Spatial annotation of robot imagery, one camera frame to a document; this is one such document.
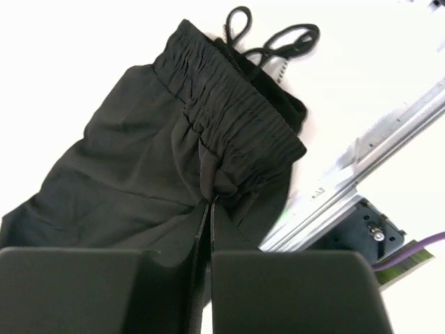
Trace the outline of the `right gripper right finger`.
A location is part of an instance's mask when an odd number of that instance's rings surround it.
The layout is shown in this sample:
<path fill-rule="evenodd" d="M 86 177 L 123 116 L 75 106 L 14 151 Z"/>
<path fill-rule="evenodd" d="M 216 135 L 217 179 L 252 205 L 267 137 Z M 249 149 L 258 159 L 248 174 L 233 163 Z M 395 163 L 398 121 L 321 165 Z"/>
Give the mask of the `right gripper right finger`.
<path fill-rule="evenodd" d="M 213 331 L 390 333 L 366 260 L 349 250 L 265 253 L 211 206 Z"/>

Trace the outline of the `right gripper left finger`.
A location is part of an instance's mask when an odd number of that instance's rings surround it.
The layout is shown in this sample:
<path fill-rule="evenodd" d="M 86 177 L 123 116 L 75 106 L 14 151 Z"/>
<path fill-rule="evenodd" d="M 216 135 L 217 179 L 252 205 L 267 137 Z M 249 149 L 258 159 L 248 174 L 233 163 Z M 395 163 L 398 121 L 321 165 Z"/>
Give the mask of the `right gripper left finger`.
<path fill-rule="evenodd" d="M 201 202 L 149 250 L 5 248 L 2 333 L 199 333 Z"/>

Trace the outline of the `black trousers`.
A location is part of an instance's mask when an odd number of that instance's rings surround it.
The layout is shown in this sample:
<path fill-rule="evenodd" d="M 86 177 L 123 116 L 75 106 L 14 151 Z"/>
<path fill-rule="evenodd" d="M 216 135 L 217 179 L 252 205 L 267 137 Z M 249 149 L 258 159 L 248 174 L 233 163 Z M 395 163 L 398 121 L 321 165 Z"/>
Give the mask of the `black trousers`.
<path fill-rule="evenodd" d="M 188 20 L 148 65 L 129 68 L 54 164 L 1 222 L 2 247 L 149 248 L 218 200 L 258 244 L 286 202 L 305 153 L 306 106 L 264 72 L 307 55 L 315 24 L 294 24 L 239 52 Z"/>

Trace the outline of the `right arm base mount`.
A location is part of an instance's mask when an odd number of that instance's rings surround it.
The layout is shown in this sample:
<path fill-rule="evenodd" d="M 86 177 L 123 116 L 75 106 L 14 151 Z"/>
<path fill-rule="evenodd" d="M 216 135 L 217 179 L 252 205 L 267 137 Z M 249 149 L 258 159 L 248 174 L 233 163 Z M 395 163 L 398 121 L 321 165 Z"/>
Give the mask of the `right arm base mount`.
<path fill-rule="evenodd" d="M 336 225 L 316 240 L 311 250 L 344 250 L 361 254 L 370 265 L 397 251 L 405 233 L 387 216 L 363 199 L 336 220 Z"/>

